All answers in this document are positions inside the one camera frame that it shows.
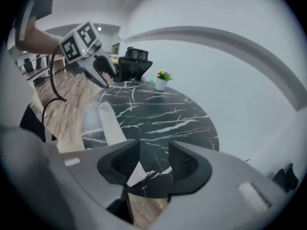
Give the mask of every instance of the white cylinder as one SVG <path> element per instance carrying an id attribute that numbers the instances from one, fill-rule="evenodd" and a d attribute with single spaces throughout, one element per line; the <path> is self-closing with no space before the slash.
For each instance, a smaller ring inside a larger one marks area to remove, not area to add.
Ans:
<path id="1" fill-rule="evenodd" d="M 167 86 L 168 81 L 162 80 L 157 77 L 155 81 L 155 89 L 158 91 L 163 91 L 165 87 Z"/>

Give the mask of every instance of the potted plant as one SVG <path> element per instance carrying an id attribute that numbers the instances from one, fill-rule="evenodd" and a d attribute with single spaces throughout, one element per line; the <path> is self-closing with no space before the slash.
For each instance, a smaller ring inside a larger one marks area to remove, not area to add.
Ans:
<path id="1" fill-rule="evenodd" d="M 163 91 L 167 86 L 168 81 L 172 79 L 172 74 L 165 72 L 165 70 L 161 70 L 157 72 L 157 75 L 155 89 L 158 91 Z"/>

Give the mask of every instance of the white curved arch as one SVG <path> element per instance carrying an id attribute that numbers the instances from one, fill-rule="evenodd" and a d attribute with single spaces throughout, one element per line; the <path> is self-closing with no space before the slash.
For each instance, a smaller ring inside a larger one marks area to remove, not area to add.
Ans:
<path id="1" fill-rule="evenodd" d="M 148 40 L 183 41 L 222 50 L 270 79 L 296 111 L 307 106 L 307 91 L 289 67 L 273 53 L 245 37 L 209 27 L 172 26 L 136 34 L 124 39 L 124 42 Z"/>

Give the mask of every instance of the black marble table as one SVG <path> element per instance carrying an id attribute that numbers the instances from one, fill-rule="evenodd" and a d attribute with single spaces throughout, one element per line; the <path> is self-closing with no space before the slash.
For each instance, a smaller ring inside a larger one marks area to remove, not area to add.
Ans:
<path id="1" fill-rule="evenodd" d="M 89 104 L 82 124 L 86 149 L 106 146 L 98 107 L 109 102 L 127 140 L 141 140 L 141 163 L 147 177 L 129 187 L 131 194 L 166 198 L 172 184 L 167 170 L 168 142 L 176 140 L 204 149 L 219 150 L 219 139 L 211 119 L 195 102 L 166 87 L 163 92 L 154 83 L 123 82 L 98 93 Z"/>

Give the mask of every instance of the wooden floor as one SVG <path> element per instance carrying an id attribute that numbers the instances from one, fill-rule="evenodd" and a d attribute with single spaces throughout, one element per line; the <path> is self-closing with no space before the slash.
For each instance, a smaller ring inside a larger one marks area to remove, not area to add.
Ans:
<path id="1" fill-rule="evenodd" d="M 48 116 L 44 125 L 58 138 L 57 147 L 61 153 L 84 150 L 81 136 L 83 114 L 87 104 L 101 88 L 89 81 L 83 73 L 75 76 L 70 72 L 59 71 L 54 76 L 54 83 L 59 94 L 66 98 L 67 102 L 52 102 L 47 108 Z M 37 86 L 36 90 L 43 106 L 55 97 L 49 78 Z M 33 105 L 31 107 L 41 120 L 39 109 Z M 131 194 L 129 199 L 134 225 L 141 229 L 147 229 L 167 206 L 166 199 L 150 199 Z"/>

